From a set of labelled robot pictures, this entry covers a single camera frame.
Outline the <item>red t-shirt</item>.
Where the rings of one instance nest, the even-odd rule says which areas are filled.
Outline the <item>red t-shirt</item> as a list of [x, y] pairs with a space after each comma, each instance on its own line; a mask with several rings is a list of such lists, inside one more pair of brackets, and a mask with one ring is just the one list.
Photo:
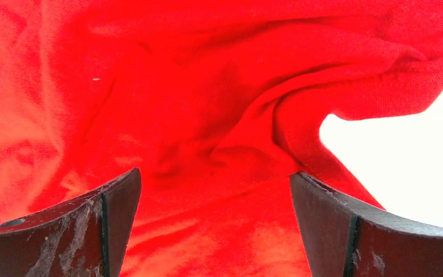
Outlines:
[[122, 276], [310, 276], [289, 177], [443, 90], [443, 1], [0, 1], [0, 223], [138, 167]]

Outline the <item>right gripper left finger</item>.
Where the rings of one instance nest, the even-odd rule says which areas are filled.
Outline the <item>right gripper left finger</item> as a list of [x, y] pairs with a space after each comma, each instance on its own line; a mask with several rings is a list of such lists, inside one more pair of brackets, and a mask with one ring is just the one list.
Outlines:
[[118, 276], [141, 194], [139, 169], [0, 224], [0, 276]]

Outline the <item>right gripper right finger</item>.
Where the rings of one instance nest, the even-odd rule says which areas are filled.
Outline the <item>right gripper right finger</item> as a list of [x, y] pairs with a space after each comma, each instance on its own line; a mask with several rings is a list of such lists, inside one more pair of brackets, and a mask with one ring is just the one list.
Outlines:
[[443, 227], [397, 216], [294, 174], [292, 202], [313, 276], [443, 276]]

